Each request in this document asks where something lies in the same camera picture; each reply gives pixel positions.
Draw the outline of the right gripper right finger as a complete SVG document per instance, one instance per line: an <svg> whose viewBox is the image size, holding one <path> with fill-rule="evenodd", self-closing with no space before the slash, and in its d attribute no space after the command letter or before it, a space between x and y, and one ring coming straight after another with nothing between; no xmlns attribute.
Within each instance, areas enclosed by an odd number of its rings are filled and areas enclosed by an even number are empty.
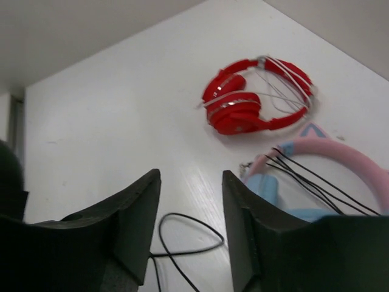
<svg viewBox="0 0 389 292"><path fill-rule="evenodd" d="M222 174L235 291L387 291L388 217L295 218Z"/></svg>

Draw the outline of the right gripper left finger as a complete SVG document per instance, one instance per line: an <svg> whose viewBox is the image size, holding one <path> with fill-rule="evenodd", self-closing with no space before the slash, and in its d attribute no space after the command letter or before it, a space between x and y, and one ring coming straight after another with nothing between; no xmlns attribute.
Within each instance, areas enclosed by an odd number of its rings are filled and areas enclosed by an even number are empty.
<svg viewBox="0 0 389 292"><path fill-rule="evenodd" d="M160 198L152 169L122 191L60 221L23 221L28 194L1 186L2 291L137 291Z"/></svg>

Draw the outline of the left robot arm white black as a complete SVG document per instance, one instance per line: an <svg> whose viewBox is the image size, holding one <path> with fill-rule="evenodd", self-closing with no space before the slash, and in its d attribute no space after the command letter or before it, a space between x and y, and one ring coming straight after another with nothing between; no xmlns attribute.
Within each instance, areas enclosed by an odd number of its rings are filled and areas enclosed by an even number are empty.
<svg viewBox="0 0 389 292"><path fill-rule="evenodd" d="M1 215L23 220L29 193L24 190L21 164L1 140Z"/></svg>

